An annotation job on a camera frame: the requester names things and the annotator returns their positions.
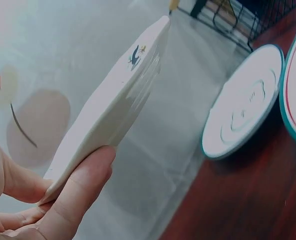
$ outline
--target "small flower illustration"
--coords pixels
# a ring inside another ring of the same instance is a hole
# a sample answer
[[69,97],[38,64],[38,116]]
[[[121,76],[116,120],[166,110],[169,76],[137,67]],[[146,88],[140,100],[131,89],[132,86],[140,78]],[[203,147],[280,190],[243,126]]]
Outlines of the small flower illustration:
[[10,104],[13,119],[16,125],[18,126],[19,130],[31,144],[37,147],[37,145],[23,131],[14,114],[12,101],[14,100],[15,95],[17,93],[17,88],[18,75],[16,69],[10,65],[6,65],[0,72],[0,108],[7,104]]

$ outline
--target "flower stem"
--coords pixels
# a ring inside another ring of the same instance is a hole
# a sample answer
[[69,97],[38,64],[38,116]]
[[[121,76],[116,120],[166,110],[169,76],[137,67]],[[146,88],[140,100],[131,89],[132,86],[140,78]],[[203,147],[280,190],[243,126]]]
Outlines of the flower stem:
[[14,119],[14,122],[16,123],[17,127],[19,128],[20,132],[25,136],[25,138],[32,144],[34,145],[35,147],[37,147],[37,144],[31,140],[31,138],[28,137],[28,135],[24,132],[24,130],[21,128],[18,120],[17,120],[17,117],[16,115],[14,114],[14,110],[13,110],[13,107],[12,107],[12,103],[10,103],[10,107],[11,107],[11,112],[12,112],[12,116],[13,116],[13,119]]

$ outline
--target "wire rack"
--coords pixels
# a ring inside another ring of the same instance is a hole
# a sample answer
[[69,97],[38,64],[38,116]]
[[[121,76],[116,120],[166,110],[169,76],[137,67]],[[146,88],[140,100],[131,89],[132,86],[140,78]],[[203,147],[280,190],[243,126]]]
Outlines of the wire rack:
[[[257,37],[276,25],[294,8],[296,0],[197,0],[191,12],[178,7],[183,13],[248,52],[253,51],[251,43]],[[205,14],[204,9],[212,12],[212,16]]]

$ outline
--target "teal rim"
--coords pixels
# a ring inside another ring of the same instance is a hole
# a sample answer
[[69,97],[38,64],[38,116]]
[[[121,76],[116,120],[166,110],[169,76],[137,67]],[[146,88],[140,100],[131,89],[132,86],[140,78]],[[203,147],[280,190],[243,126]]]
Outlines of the teal rim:
[[[230,78],[233,77],[233,75],[234,75],[234,74],[235,74],[235,73],[236,73],[236,72],[237,72],[237,71],[243,66],[243,64],[245,64],[245,62],[248,60],[248,58],[251,57],[252,54],[254,54],[256,51],[262,50],[262,49],[267,48],[267,47],[276,47],[276,48],[279,50],[279,52],[280,52],[280,57],[281,57],[281,74],[280,74],[280,78],[279,78],[279,86],[280,86],[280,87],[279,87],[279,91],[280,91],[280,89],[281,89],[281,81],[282,81],[282,79],[284,78],[285,58],[284,58],[284,54],[283,54],[282,49],[281,49],[277,44],[266,44],[266,45],[263,45],[263,46],[259,47],[259,48],[256,49],[255,51],[253,51],[249,56],[246,57],[246,59],[243,60],[243,62],[240,64],[240,66],[238,66],[238,68],[234,71],[234,73],[231,75]],[[221,94],[221,91],[220,91],[220,93],[218,94],[216,100],[214,101],[212,107],[213,107],[214,104],[216,103],[216,101],[217,101],[219,95]],[[271,104],[270,104],[271,107],[269,107],[269,108],[266,110],[266,114],[262,117],[264,120],[265,120],[265,118],[268,116],[268,114],[270,113],[270,111],[271,111],[271,109],[272,109],[272,106],[275,104],[275,101],[276,101],[276,100],[277,100],[277,97],[276,97],[274,100],[272,100],[272,102],[271,102]],[[210,159],[213,159],[213,160],[220,160],[220,159],[223,159],[223,158],[227,157],[228,155],[230,155],[230,154],[234,153],[235,151],[237,151],[239,148],[241,148],[241,147],[242,147],[242,146],[243,146],[243,145],[249,140],[249,138],[250,138],[250,137],[251,137],[251,136],[252,136],[252,135],[258,130],[258,128],[259,128],[259,127],[262,125],[262,123],[264,122],[264,120],[263,120],[262,122],[258,122],[258,124],[255,125],[255,126],[253,127],[253,131],[250,132],[247,136],[245,136],[245,137],[243,138],[243,140],[242,140],[237,146],[235,146],[234,148],[232,148],[232,149],[231,149],[230,151],[228,151],[227,153],[223,154],[222,156],[211,157],[211,156],[208,156],[208,155],[205,153],[205,151],[204,151],[204,149],[203,149],[203,146],[202,146],[203,132],[204,132],[204,129],[205,129],[206,125],[207,125],[207,122],[208,122],[208,119],[209,119],[209,115],[210,115],[210,112],[209,112],[209,114],[208,114],[208,116],[207,116],[206,123],[205,123],[205,126],[204,126],[203,130],[202,130],[202,133],[201,133],[201,136],[200,136],[200,140],[199,140],[199,142],[200,142],[200,148],[201,148],[202,153],[203,153],[206,157],[208,157],[208,158],[210,158]]]
[[[287,54],[286,65],[285,65],[286,67],[288,66],[290,55],[291,55],[292,51],[294,50],[295,43],[296,43],[296,36],[294,37],[294,40],[293,40],[293,42],[292,42],[292,44],[290,46],[290,49],[288,51],[288,54]],[[286,67],[283,70],[281,84],[280,84],[280,110],[281,110],[281,116],[282,116],[284,125],[286,126],[286,129],[288,130],[290,135],[296,141],[296,131],[294,130],[294,128],[290,124],[290,121],[289,121],[289,119],[287,117],[287,114],[286,114],[286,109],[285,109],[286,106],[284,104],[283,89],[284,89],[284,82],[285,82],[285,75],[286,75]]]

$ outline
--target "yellow object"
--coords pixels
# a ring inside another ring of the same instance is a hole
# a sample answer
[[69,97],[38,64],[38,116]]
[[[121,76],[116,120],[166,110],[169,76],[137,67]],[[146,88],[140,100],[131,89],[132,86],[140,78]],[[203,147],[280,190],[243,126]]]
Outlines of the yellow object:
[[173,11],[178,8],[180,0],[171,0],[169,5],[169,10]]

